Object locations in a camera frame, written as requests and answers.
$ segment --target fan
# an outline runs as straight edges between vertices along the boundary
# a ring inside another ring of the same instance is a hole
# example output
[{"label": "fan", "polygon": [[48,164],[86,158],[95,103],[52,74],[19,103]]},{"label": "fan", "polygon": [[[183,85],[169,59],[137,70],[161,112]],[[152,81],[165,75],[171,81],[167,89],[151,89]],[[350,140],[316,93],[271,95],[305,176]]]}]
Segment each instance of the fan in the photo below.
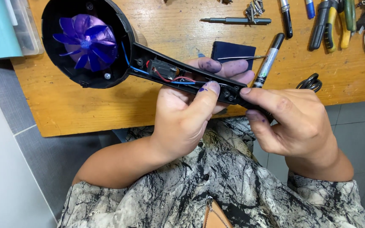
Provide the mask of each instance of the fan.
[{"label": "fan", "polygon": [[78,14],[73,18],[60,18],[63,33],[53,38],[64,44],[75,62],[75,69],[86,68],[92,72],[108,68],[118,57],[118,46],[112,30],[100,19]]}]

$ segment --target patterned shirt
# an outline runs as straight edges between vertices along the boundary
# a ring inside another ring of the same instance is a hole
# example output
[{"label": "patterned shirt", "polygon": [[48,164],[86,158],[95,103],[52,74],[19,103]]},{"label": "patterned shirt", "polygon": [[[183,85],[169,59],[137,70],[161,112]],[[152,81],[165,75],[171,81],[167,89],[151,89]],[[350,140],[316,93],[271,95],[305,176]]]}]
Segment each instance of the patterned shirt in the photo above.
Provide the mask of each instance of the patterned shirt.
[{"label": "patterned shirt", "polygon": [[[127,139],[149,136],[153,129],[133,128]],[[208,196],[236,228],[365,227],[356,181],[289,173],[285,186],[253,157],[254,140],[246,117],[210,121],[192,153],[128,188],[73,185],[58,227],[201,228]]]}]

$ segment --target white wall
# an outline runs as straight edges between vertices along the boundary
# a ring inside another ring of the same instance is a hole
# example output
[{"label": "white wall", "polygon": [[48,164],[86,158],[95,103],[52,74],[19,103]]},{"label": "white wall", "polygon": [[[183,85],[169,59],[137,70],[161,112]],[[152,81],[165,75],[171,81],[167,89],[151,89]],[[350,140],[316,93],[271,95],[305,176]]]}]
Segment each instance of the white wall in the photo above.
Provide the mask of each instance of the white wall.
[{"label": "white wall", "polygon": [[57,223],[0,109],[0,228]]}]

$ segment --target black power cord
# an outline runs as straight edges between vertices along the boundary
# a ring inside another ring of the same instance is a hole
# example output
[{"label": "black power cord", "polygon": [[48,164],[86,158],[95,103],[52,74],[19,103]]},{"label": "black power cord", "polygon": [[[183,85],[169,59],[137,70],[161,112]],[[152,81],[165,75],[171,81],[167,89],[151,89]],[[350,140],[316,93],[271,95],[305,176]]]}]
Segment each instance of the black power cord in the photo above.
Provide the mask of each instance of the black power cord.
[{"label": "black power cord", "polygon": [[319,75],[314,73],[308,79],[301,81],[301,83],[297,86],[297,89],[310,89],[314,92],[319,91],[322,88],[322,81],[317,77],[319,77]]}]

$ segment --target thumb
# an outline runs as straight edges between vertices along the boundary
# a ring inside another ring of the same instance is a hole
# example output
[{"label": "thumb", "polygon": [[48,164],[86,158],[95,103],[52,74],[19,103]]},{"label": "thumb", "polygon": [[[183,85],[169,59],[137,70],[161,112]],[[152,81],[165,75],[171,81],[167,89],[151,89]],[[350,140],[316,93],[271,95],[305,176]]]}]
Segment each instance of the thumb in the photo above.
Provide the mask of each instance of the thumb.
[{"label": "thumb", "polygon": [[282,148],[281,143],[267,118],[256,110],[247,110],[246,117],[249,119],[251,131],[256,136],[260,147],[267,153],[279,153]]},{"label": "thumb", "polygon": [[184,110],[194,126],[209,120],[218,101],[221,87],[216,81],[209,81],[198,91],[190,106]]}]

